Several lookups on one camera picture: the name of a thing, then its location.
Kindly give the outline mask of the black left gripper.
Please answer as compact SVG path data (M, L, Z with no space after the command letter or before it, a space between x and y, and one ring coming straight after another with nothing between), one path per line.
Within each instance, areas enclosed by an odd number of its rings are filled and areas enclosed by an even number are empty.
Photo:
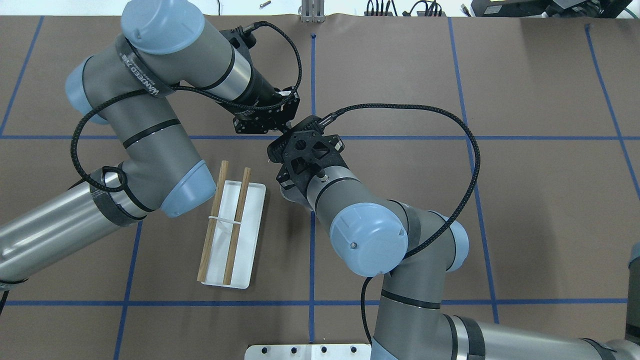
M293 95L290 100L274 109L260 111L245 111L236 114L233 118L233 127L238 134L258 134L263 135L268 132L285 133L291 128L291 122L297 115L300 104L300 96L292 88L285 88L279 91L281 98Z

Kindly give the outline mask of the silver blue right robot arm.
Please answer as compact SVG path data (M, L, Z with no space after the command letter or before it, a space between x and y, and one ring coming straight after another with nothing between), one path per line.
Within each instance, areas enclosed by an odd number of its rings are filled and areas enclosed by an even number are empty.
M448 217L380 198L344 166L330 166L318 174L295 174L282 167L276 178L284 198L315 212L352 272L384 276L371 337L373 360L639 358L639 343L630 335L608 342L571 339L444 314L446 273L459 269L469 250L467 233L459 223L406 257Z

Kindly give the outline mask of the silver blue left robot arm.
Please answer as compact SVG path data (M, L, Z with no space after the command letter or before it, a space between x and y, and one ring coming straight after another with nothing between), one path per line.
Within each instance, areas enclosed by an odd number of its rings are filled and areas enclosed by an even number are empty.
M1 227L1 303L35 273L155 210L175 218L212 198L217 185L167 100L185 91L214 100L238 134L286 132L300 102L256 69L254 31L268 21L218 30L187 0L131 0L121 32L67 77L82 113L70 142L80 180Z

